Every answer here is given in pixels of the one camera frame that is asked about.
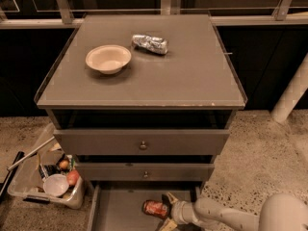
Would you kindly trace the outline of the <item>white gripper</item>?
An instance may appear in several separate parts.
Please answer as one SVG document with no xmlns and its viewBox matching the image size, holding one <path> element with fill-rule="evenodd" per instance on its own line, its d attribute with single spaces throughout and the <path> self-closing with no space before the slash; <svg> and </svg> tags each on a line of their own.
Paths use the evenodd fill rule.
<svg viewBox="0 0 308 231">
<path fill-rule="evenodd" d="M 167 192 L 167 199 L 172 205 L 171 216 L 174 220 L 167 218 L 159 231 L 174 231 L 177 228 L 177 224 L 193 223 L 195 214 L 191 202 L 179 201 L 171 192 Z"/>
</svg>

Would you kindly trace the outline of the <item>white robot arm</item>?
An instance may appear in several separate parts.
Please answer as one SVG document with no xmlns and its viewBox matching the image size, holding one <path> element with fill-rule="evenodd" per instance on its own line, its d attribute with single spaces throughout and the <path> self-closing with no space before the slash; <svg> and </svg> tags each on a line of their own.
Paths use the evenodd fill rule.
<svg viewBox="0 0 308 231">
<path fill-rule="evenodd" d="M 199 197 L 195 202 L 181 201 L 170 192 L 171 218 L 159 231 L 174 231 L 178 225 L 194 224 L 213 229 L 223 223 L 235 231 L 308 231 L 308 206 L 286 193 L 276 193 L 263 204 L 259 216 L 227 208 L 215 200 Z"/>
</svg>

